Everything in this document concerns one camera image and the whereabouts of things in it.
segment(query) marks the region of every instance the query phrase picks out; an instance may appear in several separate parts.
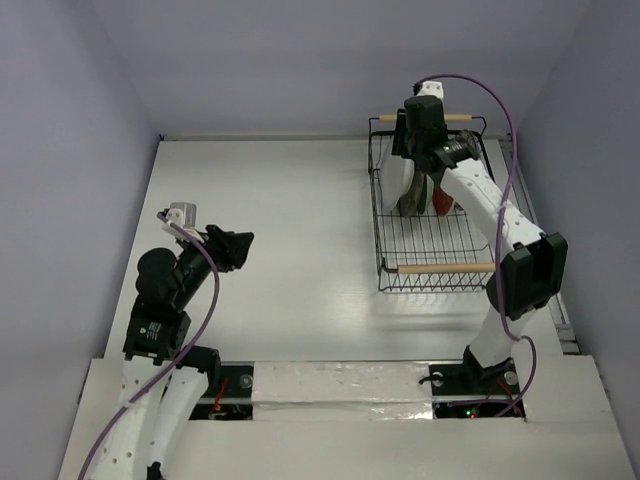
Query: red wire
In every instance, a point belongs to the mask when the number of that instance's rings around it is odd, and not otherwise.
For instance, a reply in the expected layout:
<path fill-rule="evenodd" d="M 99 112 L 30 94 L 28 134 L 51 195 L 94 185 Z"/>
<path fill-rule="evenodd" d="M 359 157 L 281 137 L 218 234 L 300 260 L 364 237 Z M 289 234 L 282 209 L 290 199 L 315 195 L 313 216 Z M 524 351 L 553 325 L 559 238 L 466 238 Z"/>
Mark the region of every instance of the red wire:
<path fill-rule="evenodd" d="M 222 381 L 222 385 L 220 386 L 220 391 L 216 395 L 216 399 L 213 402 L 213 407 L 211 408 L 211 411 L 209 412 L 209 414 L 212 414 L 218 411 L 218 403 L 220 402 L 220 399 L 224 396 L 224 390 L 225 388 L 227 388 L 227 383 L 229 383 L 229 379 L 225 378 Z"/>

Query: wire basket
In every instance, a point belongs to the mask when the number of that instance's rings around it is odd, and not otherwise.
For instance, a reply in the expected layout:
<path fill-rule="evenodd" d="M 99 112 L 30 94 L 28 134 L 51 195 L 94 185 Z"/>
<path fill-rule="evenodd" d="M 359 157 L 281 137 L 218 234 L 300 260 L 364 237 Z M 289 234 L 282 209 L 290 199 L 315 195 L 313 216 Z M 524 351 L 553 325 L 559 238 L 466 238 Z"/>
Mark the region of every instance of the wire basket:
<path fill-rule="evenodd" d="M 369 132 L 378 289 L 404 293 L 484 290 L 493 272 L 493 250 L 460 206 L 446 216 L 438 216 L 432 204 L 423 215 L 401 216 L 397 207 L 383 213 L 379 166 L 390 151 L 394 132 L 371 132 L 371 124 Z M 493 178 L 482 137 L 473 134 Z"/>

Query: white tabletop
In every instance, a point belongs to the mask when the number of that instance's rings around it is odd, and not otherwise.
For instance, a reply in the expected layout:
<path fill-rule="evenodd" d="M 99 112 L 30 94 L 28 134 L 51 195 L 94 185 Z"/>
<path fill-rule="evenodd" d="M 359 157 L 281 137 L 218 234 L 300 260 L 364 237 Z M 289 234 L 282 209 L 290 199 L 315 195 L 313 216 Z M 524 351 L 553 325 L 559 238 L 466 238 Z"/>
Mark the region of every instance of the white tabletop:
<path fill-rule="evenodd" d="M 500 147 L 487 142 L 487 150 L 501 184 Z M 198 205 L 200 227 L 256 234 L 243 269 L 222 276 L 219 308 L 200 341 L 225 361 L 459 358 L 487 311 L 483 293 L 377 291 L 366 142 L 163 142 L 107 358 L 92 364 L 60 480 L 77 478 L 115 409 L 136 262 L 154 247 L 177 251 L 155 217 L 175 201 Z M 192 333 L 212 286 L 210 278 L 188 307 Z M 547 308 L 525 333 L 539 353 L 527 422 L 312 421 L 304 412 L 189 422 L 167 473 L 189 480 L 633 479 L 593 360 L 562 355 Z M 526 345 L 514 348 L 514 359 L 519 372 L 530 370 Z"/>
<path fill-rule="evenodd" d="M 500 177 L 498 142 L 487 149 Z M 242 270 L 222 275 L 201 340 L 223 360 L 458 358 L 484 319 L 486 295 L 378 292 L 366 158 L 364 140 L 162 142 L 107 355 L 122 351 L 140 256 L 179 250 L 156 213 L 186 201 L 197 204 L 200 228 L 255 233 Z M 191 334 L 212 289 L 210 277 L 187 308 Z"/>

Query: lavender wall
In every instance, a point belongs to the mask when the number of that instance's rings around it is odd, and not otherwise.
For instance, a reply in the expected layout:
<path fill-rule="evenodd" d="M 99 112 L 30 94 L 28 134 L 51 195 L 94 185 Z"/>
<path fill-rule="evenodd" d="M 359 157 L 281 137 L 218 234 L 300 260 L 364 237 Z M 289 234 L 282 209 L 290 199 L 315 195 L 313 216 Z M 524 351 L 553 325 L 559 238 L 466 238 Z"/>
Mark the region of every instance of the lavender wall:
<path fill-rule="evenodd" d="M 411 84 L 489 82 L 522 120 L 588 0 L 93 0 L 163 133 L 364 133 Z M 452 113 L 505 131 L 493 100 L 449 82 Z"/>
<path fill-rule="evenodd" d="M 156 146 L 89 2 L 2 2 L 2 478 L 57 478 Z"/>
<path fill-rule="evenodd" d="M 536 212 L 569 241 L 564 298 L 640 472 L 640 2 L 595 0 L 521 130 Z"/>

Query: white plate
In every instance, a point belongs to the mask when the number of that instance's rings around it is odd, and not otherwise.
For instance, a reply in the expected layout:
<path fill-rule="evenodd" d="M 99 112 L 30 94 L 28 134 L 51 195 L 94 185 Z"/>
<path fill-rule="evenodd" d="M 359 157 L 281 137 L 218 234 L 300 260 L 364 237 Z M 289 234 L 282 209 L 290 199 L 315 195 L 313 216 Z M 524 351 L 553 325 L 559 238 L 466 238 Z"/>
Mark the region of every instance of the white plate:
<path fill-rule="evenodd" d="M 383 213 L 391 212 L 398 199 L 409 191 L 414 168 L 413 160 L 391 154 L 384 156 L 379 175 Z"/>

